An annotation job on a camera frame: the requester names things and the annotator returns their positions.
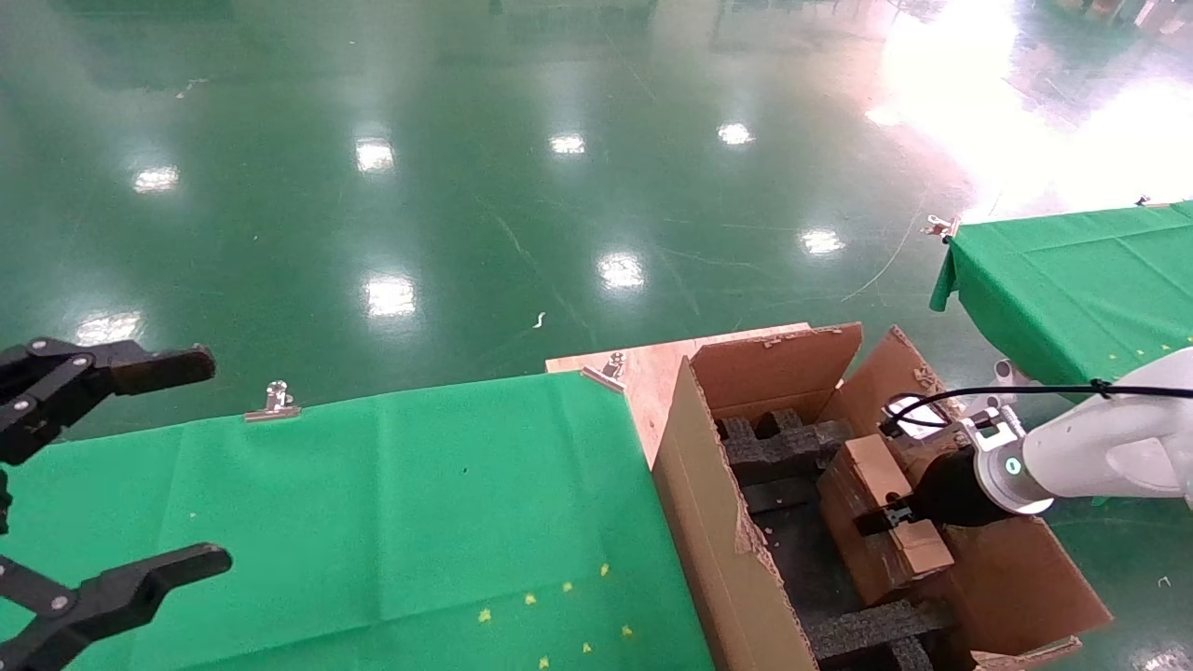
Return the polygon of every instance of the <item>plywood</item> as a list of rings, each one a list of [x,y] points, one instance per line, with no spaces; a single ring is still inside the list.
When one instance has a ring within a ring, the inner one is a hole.
[[[642,451],[647,455],[647,463],[653,467],[655,455],[659,454],[659,441],[662,437],[663,426],[667,424],[667,415],[670,413],[672,396],[675,393],[675,376],[679,374],[679,364],[684,361],[684,357],[690,357],[704,345],[712,343],[769,338],[773,336],[798,333],[809,328],[808,324],[792,324],[772,328],[723,333],[691,340],[675,340],[674,343],[661,343],[659,345],[629,347],[626,350],[561,357],[549,359],[546,362],[546,371],[579,371],[586,365],[600,370],[608,362],[610,355],[614,351],[624,352],[626,363],[622,382],[625,383],[625,395],[630,404],[630,413],[633,414],[633,423],[638,427]]]

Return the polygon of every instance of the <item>cardboard box flap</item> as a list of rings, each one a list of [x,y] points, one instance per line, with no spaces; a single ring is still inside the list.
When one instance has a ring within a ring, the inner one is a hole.
[[[903,331],[892,326],[833,398],[832,417],[846,419],[864,436],[883,420],[883,406],[897,394],[944,392],[937,374]]]
[[[1025,654],[1106,624],[1109,611],[1038,517],[945,527],[946,598],[970,650]]]
[[[814,393],[827,398],[860,346],[861,325],[847,324],[772,339],[705,345],[691,365],[709,408],[719,417],[719,410],[769,399]]]
[[[1033,650],[1026,654],[993,654],[989,652],[970,651],[970,657],[977,663],[981,671],[1027,671],[1043,666],[1073,654],[1081,650],[1081,640],[1077,636],[1069,636],[1063,641],[1057,641],[1047,647]]]
[[[753,537],[758,529],[686,358],[653,475],[718,665],[815,671],[778,570]]]

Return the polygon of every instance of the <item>green cloth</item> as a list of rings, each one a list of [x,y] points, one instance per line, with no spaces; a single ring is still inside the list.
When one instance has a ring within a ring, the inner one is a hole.
[[[51,445],[11,485],[0,552],[68,585],[233,555],[72,669],[712,667],[625,400],[579,374]]]
[[[1118,380],[1193,343],[1193,204],[963,226],[932,295],[1049,384]]]

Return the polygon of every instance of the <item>green epoxy floor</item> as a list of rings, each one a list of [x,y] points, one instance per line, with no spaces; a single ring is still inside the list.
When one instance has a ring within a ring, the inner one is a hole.
[[[0,343],[215,351],[73,437],[795,321],[985,382],[927,215],[1193,193],[1187,7],[1101,5],[8,0]],[[1118,616],[1058,666],[1189,667],[1193,515],[1051,519]]]

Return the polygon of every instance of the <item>cardboard box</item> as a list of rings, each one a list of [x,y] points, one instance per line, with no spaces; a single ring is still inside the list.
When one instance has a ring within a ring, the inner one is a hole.
[[[916,580],[953,565],[945,541],[928,519],[870,536],[858,531],[854,519],[860,515],[883,507],[888,497],[911,493],[882,436],[846,442],[816,487],[824,523],[866,605],[900,598]]]
[[[861,345],[858,324],[781,338],[709,345],[680,367],[654,478],[697,612],[722,670],[811,670],[816,661],[762,533],[752,522],[715,419],[795,408],[873,433],[882,405],[940,384],[897,328],[843,383]],[[896,455],[909,480],[932,455]],[[945,528],[954,565],[925,580],[947,601],[953,639],[985,669],[1024,669],[1080,646],[1075,634],[1111,620],[1039,518]]]

